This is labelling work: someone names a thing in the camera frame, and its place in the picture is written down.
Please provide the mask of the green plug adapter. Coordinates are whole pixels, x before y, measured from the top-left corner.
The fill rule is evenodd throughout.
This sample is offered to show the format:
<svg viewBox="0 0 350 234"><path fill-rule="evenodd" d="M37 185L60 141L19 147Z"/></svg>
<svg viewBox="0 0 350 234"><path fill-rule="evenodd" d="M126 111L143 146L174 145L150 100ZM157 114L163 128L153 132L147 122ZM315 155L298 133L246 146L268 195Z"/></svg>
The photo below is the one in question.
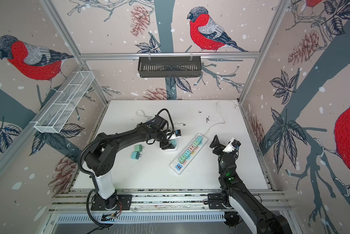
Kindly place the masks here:
<svg viewBox="0 0 350 234"><path fill-rule="evenodd" d="M145 149L145 147L141 144L135 145L134 146L134 151L135 152L142 152Z"/></svg>
<svg viewBox="0 0 350 234"><path fill-rule="evenodd" d="M195 141L193 142L193 146L194 146L194 147L197 147L198 145L199 145L199 141L195 140Z"/></svg>
<svg viewBox="0 0 350 234"><path fill-rule="evenodd" d="M187 157L185 155L182 155L180 158L179 158L179 162L181 164L183 164L185 161L186 161Z"/></svg>

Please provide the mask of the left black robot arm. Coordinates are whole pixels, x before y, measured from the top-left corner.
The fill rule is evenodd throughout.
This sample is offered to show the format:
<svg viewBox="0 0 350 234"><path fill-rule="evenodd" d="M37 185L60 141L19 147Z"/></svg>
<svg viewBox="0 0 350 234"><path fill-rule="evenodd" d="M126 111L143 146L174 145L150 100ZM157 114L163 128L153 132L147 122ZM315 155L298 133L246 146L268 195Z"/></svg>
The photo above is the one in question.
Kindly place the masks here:
<svg viewBox="0 0 350 234"><path fill-rule="evenodd" d="M92 193L103 201L105 209L112 210L118 205L118 214L123 209L110 175L117 153L141 142L148 145L155 142L168 143L175 132L171 114L168 109L163 108L152 119L137 124L133 130L111 135L100 133L85 146L79 157L78 168L80 172L89 175L94 184L94 188L87 195L86 211L88 217L98 226L97 230L109 229L113 225L101 223L92 216L89 206Z"/></svg>

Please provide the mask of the pink plug adapter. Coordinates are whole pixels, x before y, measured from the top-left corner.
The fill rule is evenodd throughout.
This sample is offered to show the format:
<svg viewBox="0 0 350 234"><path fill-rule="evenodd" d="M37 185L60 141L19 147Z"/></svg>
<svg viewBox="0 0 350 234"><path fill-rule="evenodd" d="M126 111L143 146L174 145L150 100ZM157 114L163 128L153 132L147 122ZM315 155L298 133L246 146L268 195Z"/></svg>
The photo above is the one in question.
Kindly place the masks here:
<svg viewBox="0 0 350 234"><path fill-rule="evenodd" d="M193 152L195 149L195 147L192 145L190 148L189 148L189 151Z"/></svg>

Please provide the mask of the white colourful power strip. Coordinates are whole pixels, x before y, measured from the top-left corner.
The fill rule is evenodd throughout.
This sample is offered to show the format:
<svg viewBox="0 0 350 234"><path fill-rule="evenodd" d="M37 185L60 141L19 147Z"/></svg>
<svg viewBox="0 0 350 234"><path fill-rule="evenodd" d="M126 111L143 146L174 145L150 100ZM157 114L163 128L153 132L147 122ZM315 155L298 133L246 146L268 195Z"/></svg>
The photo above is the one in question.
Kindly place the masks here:
<svg viewBox="0 0 350 234"><path fill-rule="evenodd" d="M178 156L169 164L173 173L177 175L182 174L207 142L208 138L202 134L197 134L193 137L186 147L180 151Z"/></svg>

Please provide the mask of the white square power socket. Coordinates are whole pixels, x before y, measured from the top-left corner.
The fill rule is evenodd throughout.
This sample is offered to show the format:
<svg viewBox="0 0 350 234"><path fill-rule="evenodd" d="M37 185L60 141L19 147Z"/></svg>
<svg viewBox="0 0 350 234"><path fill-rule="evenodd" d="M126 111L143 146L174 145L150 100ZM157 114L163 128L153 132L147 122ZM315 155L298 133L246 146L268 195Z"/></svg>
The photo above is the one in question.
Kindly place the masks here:
<svg viewBox="0 0 350 234"><path fill-rule="evenodd" d="M160 148L164 151L175 151L178 149L178 145L177 147L174 147L171 143L170 140L168 142L161 142L160 143Z"/></svg>

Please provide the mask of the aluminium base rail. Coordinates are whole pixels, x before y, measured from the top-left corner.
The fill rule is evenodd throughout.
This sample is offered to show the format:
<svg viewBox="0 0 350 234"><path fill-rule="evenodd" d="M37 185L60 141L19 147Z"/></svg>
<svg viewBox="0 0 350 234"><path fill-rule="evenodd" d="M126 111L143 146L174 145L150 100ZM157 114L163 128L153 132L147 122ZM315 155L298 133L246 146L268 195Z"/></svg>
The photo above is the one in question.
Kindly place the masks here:
<svg viewBox="0 0 350 234"><path fill-rule="evenodd" d="M193 212L206 211L208 194L220 190L120 190L118 195L131 195L130 212ZM291 211L286 196L281 191L251 190L255 199L271 211ZM56 195L48 208L49 212L85 212L88 191L71 190Z"/></svg>

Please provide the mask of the teal plug adapter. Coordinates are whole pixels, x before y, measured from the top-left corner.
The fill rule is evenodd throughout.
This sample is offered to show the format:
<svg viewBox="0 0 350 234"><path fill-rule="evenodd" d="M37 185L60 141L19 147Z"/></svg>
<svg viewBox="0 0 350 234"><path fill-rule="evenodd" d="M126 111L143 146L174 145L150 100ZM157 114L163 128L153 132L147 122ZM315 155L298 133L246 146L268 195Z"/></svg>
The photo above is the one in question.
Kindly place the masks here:
<svg viewBox="0 0 350 234"><path fill-rule="evenodd" d="M134 151L131 154L131 159L133 160L138 160L141 157L141 152L140 151Z"/></svg>
<svg viewBox="0 0 350 234"><path fill-rule="evenodd" d="M176 139L170 140L170 143L174 146L177 147L178 141Z"/></svg>
<svg viewBox="0 0 350 234"><path fill-rule="evenodd" d="M189 157L190 154L191 154L191 151L187 150L187 151L184 153L184 156L185 156L185 157Z"/></svg>
<svg viewBox="0 0 350 234"><path fill-rule="evenodd" d="M202 140L203 140L203 137L202 137L202 136L198 136L197 139L196 139L196 141L197 141L198 143L201 143Z"/></svg>

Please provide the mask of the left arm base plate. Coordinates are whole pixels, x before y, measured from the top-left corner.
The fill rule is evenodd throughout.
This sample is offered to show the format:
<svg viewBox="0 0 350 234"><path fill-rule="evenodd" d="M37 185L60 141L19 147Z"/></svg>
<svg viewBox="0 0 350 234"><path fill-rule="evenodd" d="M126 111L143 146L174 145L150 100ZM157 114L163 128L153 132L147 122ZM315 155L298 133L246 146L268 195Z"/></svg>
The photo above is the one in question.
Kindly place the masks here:
<svg viewBox="0 0 350 234"><path fill-rule="evenodd" d="M99 194L92 197L92 211L128 211L132 203L132 195L113 195L109 199L102 199Z"/></svg>

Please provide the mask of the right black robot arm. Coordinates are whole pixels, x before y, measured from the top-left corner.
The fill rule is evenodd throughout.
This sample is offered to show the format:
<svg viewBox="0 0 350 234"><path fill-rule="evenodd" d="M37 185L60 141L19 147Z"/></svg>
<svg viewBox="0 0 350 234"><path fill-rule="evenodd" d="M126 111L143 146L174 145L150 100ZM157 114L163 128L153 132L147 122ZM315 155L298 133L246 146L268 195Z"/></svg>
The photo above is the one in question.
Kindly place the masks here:
<svg viewBox="0 0 350 234"><path fill-rule="evenodd" d="M213 154L218 156L218 181L222 204L236 210L253 234L291 234L288 220L275 215L255 198L236 172L240 141L232 138L228 145L214 136L210 144Z"/></svg>

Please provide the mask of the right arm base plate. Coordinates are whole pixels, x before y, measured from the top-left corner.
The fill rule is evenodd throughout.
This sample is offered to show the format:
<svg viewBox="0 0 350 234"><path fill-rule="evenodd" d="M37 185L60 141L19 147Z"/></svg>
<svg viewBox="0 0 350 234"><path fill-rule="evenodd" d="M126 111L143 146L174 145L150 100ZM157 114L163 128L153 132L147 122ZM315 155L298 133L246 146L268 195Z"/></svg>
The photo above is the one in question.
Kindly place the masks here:
<svg viewBox="0 0 350 234"><path fill-rule="evenodd" d="M228 197L224 191L207 195L207 205L211 210L231 209Z"/></svg>

